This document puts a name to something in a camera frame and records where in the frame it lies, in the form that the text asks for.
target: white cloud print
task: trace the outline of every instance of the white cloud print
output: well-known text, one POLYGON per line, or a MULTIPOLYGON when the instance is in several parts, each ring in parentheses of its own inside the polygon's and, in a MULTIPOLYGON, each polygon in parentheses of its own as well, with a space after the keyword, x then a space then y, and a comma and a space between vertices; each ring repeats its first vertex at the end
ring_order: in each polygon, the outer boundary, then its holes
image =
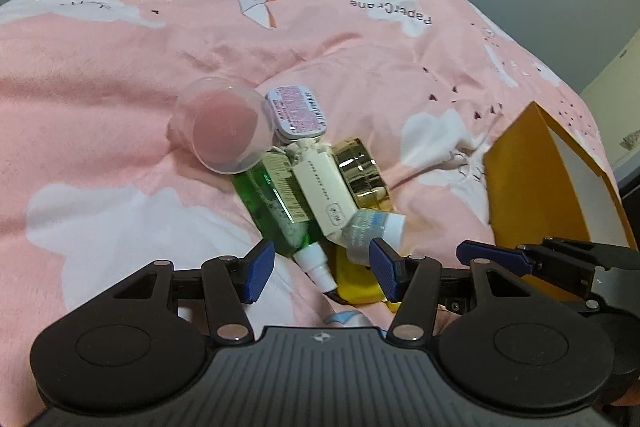
POLYGON ((137 6, 119 0, 11 0, 0 6, 0 24, 45 13, 83 21, 124 21, 147 28, 164 26, 162 21, 143 19, 137 6))
POLYGON ((417 0, 351 0, 351 5, 366 10, 372 19, 399 22, 410 37, 422 35, 433 23, 417 0))
POLYGON ((540 76, 544 78, 547 82, 551 83, 552 86, 558 87, 562 80, 559 76, 557 76, 548 66, 545 66, 542 62, 534 62, 533 67, 536 68, 540 72, 540 76))
POLYGON ((572 130, 572 136, 574 136, 575 140, 580 144, 580 146, 587 151, 589 156, 593 158, 593 160, 598 164, 603 171, 607 171, 607 163, 600 158, 600 156, 596 153, 595 149, 591 147, 590 143, 587 142, 586 138, 582 135, 580 131, 577 129, 572 130))
POLYGON ((503 39, 507 39, 508 41, 513 41, 513 38, 505 32, 500 26, 498 26, 495 22, 493 22, 489 17, 487 17, 484 13, 482 13, 474 4, 471 4, 474 11, 480 16, 480 18, 484 21, 484 23, 489 26, 484 30, 489 33, 489 35, 493 36, 493 34, 500 35, 503 39))
POLYGON ((132 185, 47 185, 31 198, 26 221, 29 241, 65 257, 70 311, 156 259, 199 268, 219 255, 244 257, 253 246, 246 230, 203 206, 184 206, 172 188, 147 196, 132 185))
POLYGON ((414 114, 402 128, 400 161, 423 171, 424 185, 449 185, 451 192, 484 224, 489 224, 489 199, 482 157, 489 149, 485 135, 472 136, 458 112, 441 116, 414 114))
POLYGON ((509 73, 505 71, 504 67, 502 66, 502 61, 497 57, 494 49, 492 49, 492 47, 488 44, 485 44, 484 50, 486 51, 486 54, 489 55, 489 58, 494 64, 495 69, 498 71, 498 74, 500 75, 502 81, 509 87, 518 87, 518 83, 513 80, 513 77, 509 73))

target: gold lid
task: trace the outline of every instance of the gold lid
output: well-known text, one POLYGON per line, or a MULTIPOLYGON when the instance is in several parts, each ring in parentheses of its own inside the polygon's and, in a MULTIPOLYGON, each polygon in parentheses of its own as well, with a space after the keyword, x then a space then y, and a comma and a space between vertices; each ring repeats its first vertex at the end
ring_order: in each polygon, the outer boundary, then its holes
POLYGON ((360 139, 343 140, 332 149, 340 174, 357 206, 393 212, 389 190, 380 169, 360 139))

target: white cap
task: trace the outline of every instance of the white cap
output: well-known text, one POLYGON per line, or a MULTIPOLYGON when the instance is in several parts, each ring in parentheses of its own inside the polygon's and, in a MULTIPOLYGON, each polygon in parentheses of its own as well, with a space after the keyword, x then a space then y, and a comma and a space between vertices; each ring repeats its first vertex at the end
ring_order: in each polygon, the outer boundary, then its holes
POLYGON ((382 239, 394 250, 399 250, 402 245, 402 233, 404 232, 404 220, 406 216, 402 214, 388 213, 385 221, 385 229, 382 232, 382 239))
POLYGON ((322 293, 335 290, 338 285, 335 283, 334 276, 331 275, 329 267, 326 265, 327 257, 320 243, 312 243, 308 247, 293 254, 298 266, 302 268, 309 279, 311 279, 322 293))

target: bed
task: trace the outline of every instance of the bed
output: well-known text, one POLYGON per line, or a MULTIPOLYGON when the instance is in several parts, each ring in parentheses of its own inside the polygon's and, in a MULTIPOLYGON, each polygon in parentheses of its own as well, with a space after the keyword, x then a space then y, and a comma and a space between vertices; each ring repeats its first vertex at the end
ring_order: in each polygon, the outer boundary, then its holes
MULTIPOLYGON (((167 138, 200 77, 311 88, 326 139, 359 137, 382 169, 402 253, 445 266, 463 239, 492 242, 482 155, 532 100, 604 158, 584 102, 466 0, 12 0, 0 60, 4 427, 43 407, 29 349, 44 327, 149 261, 195 268, 259 240, 230 180, 167 138)), ((260 335, 344 311, 277 257, 247 313, 260 335)))

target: paper crane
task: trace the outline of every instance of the paper crane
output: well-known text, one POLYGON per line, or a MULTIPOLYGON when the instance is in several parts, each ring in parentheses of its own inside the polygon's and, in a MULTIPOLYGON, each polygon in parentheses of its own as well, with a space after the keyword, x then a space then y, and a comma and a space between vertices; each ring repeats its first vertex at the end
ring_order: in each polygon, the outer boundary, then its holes
POLYGON ((267 3, 271 1, 277 0, 238 0, 244 15, 268 29, 276 27, 276 19, 273 18, 267 6, 267 3))

